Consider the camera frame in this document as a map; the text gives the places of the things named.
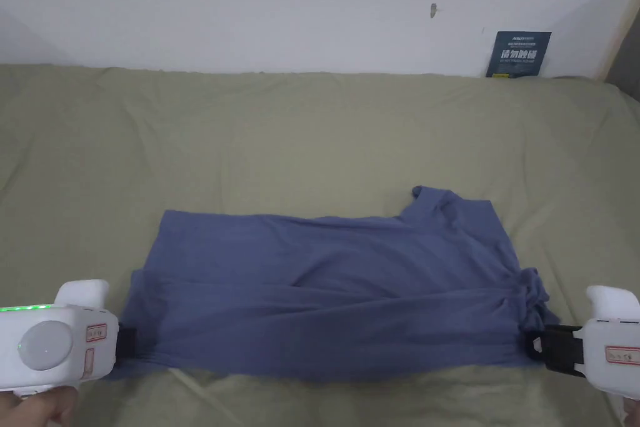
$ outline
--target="sticker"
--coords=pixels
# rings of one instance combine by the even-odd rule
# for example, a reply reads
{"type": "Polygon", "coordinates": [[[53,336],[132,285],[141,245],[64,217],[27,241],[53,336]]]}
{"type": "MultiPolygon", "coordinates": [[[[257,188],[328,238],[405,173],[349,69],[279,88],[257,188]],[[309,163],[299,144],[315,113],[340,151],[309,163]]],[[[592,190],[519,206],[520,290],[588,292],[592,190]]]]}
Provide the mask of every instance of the sticker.
{"type": "Polygon", "coordinates": [[[96,356],[95,349],[87,349],[84,353],[84,373],[82,378],[90,377],[94,374],[94,357],[96,356]]]}
{"type": "Polygon", "coordinates": [[[537,76],[551,32],[498,32],[486,77],[537,76]]]}
{"type": "Polygon", "coordinates": [[[86,328],[86,341],[98,342],[107,338],[107,324],[89,325],[86,328]]]}
{"type": "Polygon", "coordinates": [[[640,366],[640,348],[607,346],[605,348],[607,362],[609,364],[622,364],[625,366],[640,366]]]}

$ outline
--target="green led light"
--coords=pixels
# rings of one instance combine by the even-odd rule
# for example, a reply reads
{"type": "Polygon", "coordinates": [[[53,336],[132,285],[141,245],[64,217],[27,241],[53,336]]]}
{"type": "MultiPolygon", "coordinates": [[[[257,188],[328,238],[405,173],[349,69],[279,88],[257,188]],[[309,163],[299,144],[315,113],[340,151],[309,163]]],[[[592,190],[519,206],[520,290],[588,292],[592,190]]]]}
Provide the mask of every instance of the green led light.
{"type": "Polygon", "coordinates": [[[0,312],[8,311],[31,311],[33,309],[51,309],[51,305],[22,305],[17,308],[1,308],[0,312]]]}

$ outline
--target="white wall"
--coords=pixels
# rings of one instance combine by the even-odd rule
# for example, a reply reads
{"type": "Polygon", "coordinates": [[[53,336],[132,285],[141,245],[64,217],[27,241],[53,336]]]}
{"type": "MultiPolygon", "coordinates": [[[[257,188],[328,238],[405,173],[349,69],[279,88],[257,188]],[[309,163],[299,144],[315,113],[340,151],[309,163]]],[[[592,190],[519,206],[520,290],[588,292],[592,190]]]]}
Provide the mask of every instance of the white wall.
{"type": "Polygon", "coordinates": [[[597,76],[634,1],[0,0],[0,62],[478,76],[528,29],[553,31],[544,75],[597,76]]]}

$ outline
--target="round white button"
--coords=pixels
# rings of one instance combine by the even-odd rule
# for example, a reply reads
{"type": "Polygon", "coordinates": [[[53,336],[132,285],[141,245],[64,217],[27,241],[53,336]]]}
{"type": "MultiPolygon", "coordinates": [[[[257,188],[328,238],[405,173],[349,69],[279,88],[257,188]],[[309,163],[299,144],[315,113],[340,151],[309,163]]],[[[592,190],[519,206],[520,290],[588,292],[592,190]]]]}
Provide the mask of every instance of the round white button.
{"type": "Polygon", "coordinates": [[[18,344],[24,365],[32,370],[49,370],[59,366],[73,345],[69,325],[47,320],[28,329],[18,344]]]}

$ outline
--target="t-shirt sleeve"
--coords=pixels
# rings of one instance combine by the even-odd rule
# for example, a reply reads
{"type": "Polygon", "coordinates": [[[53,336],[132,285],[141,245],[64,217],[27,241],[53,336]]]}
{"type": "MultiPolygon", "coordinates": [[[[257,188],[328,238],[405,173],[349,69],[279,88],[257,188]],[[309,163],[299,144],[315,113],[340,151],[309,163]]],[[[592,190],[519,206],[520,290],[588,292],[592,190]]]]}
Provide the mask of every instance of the t-shirt sleeve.
{"type": "Polygon", "coordinates": [[[519,270],[519,263],[509,236],[490,201],[468,201],[450,190],[424,186],[412,190],[415,201],[400,218],[418,228],[446,226],[463,233],[493,250],[502,264],[511,270],[519,270]]]}

